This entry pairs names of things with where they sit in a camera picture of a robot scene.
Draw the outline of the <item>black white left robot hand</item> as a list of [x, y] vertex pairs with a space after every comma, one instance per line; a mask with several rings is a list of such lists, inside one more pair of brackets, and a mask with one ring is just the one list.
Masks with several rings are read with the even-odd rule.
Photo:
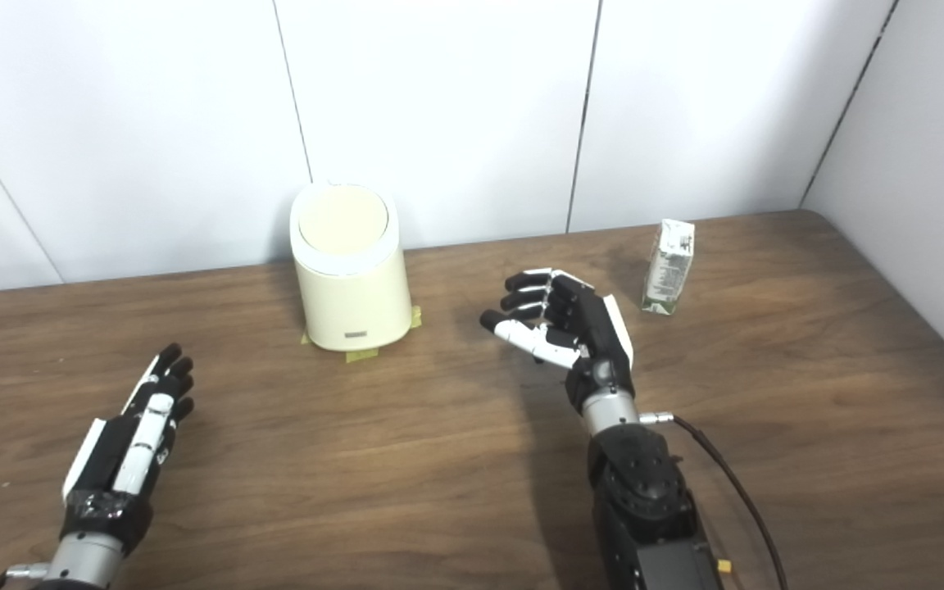
[[93, 420], [62, 486], [60, 538], [108, 535], [127, 556], [146, 537], [161, 467], [195, 407], [188, 395], [192, 370], [193, 360], [170, 343], [143, 371], [120, 414]]

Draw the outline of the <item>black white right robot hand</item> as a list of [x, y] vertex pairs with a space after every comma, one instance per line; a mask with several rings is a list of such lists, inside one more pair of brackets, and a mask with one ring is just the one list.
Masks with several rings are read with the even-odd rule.
[[538, 363], [565, 369], [567, 400], [584, 414], [604, 393], [634, 397], [633, 347], [613, 295], [561, 269], [512, 275], [499, 309], [480, 314], [480, 324]]

